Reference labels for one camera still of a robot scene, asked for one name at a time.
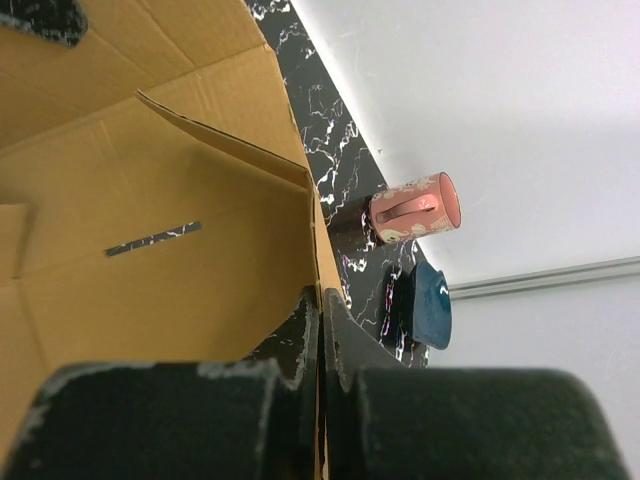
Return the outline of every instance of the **blue bowl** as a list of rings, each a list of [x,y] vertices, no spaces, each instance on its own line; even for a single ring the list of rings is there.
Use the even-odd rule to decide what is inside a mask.
[[[451,341],[452,318],[449,287],[442,271],[418,262],[410,276],[405,321],[413,340],[444,350]]]

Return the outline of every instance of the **open cardboard box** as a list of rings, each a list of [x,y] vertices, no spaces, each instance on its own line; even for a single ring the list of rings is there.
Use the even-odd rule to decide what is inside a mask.
[[[238,360],[305,285],[340,287],[245,4],[81,3],[72,50],[0,29],[2,456],[58,367]]]

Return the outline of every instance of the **pink mug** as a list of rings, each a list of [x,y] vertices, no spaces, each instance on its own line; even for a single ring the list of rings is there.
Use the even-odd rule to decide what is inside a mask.
[[[453,230],[461,221],[458,194],[444,172],[376,193],[369,213],[373,229],[384,243]]]

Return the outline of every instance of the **kitchen counter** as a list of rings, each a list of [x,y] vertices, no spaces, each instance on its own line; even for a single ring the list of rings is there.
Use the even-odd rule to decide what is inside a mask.
[[[277,54],[330,227],[348,202],[357,202],[387,184],[293,5],[289,0],[247,0],[247,5]],[[418,244],[365,246],[354,251],[334,237],[331,240],[345,300],[355,321],[376,340],[384,337],[385,347],[406,365],[425,367],[428,348],[414,344],[401,331],[388,329],[399,267],[411,271],[417,261],[424,260]]]

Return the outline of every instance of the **mug handle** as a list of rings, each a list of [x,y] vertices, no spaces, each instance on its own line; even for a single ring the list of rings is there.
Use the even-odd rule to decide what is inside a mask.
[[[381,224],[387,223],[404,215],[409,215],[410,213],[431,212],[435,210],[437,206],[438,199],[435,195],[420,195],[419,197],[399,203],[384,212],[378,213],[376,215],[376,221]]]

